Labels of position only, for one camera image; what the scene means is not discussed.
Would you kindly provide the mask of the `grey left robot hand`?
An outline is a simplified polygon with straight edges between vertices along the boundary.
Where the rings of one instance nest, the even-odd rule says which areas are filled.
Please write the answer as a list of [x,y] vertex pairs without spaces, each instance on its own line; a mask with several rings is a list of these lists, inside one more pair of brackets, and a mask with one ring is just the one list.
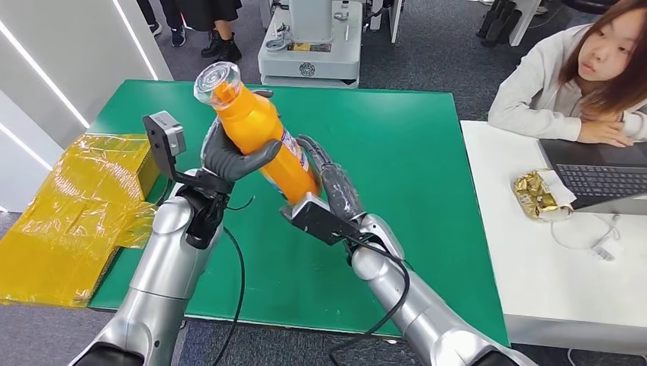
[[202,167],[225,181],[236,182],[270,163],[281,147],[280,140],[270,139],[257,150],[243,153],[216,117],[203,141]]

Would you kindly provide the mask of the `person's right hand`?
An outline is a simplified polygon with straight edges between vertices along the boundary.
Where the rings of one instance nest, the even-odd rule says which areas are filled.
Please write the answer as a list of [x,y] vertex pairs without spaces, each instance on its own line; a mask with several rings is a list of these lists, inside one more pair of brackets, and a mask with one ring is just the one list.
[[583,122],[576,141],[589,144],[602,143],[615,147],[632,146],[633,140],[622,132],[622,127],[623,124],[620,122]]

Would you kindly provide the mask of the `person's left hand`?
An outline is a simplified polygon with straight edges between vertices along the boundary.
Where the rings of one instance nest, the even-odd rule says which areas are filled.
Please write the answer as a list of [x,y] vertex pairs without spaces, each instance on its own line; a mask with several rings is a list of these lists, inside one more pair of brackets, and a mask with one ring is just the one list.
[[596,111],[583,111],[581,113],[581,119],[583,122],[604,122],[604,123],[616,123],[623,121],[622,112],[610,112],[610,113],[601,113]]

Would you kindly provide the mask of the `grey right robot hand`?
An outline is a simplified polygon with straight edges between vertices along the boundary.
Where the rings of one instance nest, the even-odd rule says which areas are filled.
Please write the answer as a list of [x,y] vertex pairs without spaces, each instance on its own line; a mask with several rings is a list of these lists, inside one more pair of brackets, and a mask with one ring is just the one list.
[[314,170],[327,195],[330,211],[344,220],[359,222],[365,210],[346,170],[334,162],[327,151],[310,136],[298,135],[296,141],[314,164]]

